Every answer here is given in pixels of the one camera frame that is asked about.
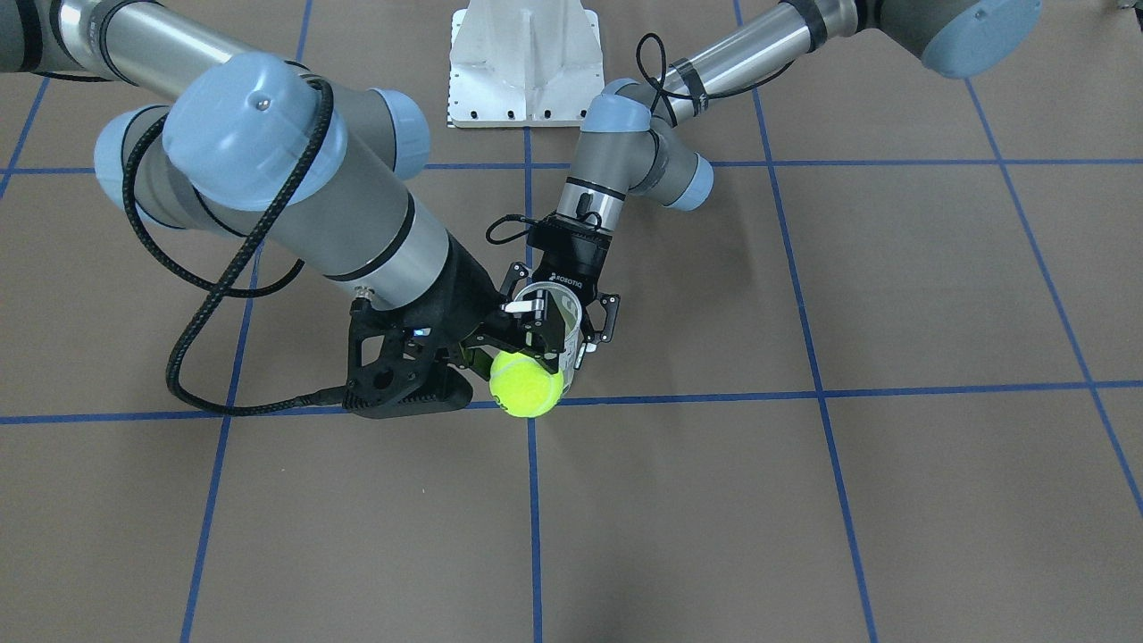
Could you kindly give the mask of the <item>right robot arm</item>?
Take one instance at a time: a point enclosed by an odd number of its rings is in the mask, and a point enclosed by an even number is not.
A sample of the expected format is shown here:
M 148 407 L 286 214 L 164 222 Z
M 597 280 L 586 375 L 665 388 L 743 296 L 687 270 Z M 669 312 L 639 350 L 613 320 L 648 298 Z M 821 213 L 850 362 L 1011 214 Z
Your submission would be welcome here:
M 395 313 L 427 349 L 479 340 L 554 365 L 563 340 L 497 332 L 513 306 L 486 270 L 405 186 L 423 170 L 427 130 L 395 90 L 331 85 L 330 122 L 302 178 L 289 178 L 319 124 L 317 77 L 291 61 L 155 1 L 3 1 L 3 72 L 122 81 L 168 99 L 143 110 L 163 126 L 139 159 L 136 209 L 173 230 L 250 236 L 290 192 L 269 240 L 377 313 Z

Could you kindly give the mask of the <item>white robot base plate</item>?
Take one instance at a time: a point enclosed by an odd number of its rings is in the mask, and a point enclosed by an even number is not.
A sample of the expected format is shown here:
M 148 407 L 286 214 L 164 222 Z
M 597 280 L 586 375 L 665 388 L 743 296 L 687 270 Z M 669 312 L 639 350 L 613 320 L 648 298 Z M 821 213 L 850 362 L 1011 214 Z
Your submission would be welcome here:
M 454 128 L 578 128 L 604 91 L 599 16 L 580 1 L 471 1 L 450 26 Z

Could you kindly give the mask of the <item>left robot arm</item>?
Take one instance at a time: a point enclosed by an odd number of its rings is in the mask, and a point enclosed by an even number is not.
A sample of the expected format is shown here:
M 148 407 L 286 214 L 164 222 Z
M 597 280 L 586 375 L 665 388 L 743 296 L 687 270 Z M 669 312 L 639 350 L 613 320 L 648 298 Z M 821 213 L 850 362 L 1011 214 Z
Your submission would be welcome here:
M 510 290 L 470 345 L 543 361 L 612 341 L 618 298 L 597 281 L 630 196 L 692 211 L 711 194 L 712 164 L 676 128 L 724 99 L 768 85 L 828 41 L 876 29 L 940 77 L 977 77 L 1033 31 L 1039 1 L 780 1 L 701 53 L 596 94 L 554 211 L 526 222 L 539 251 L 534 288 Z

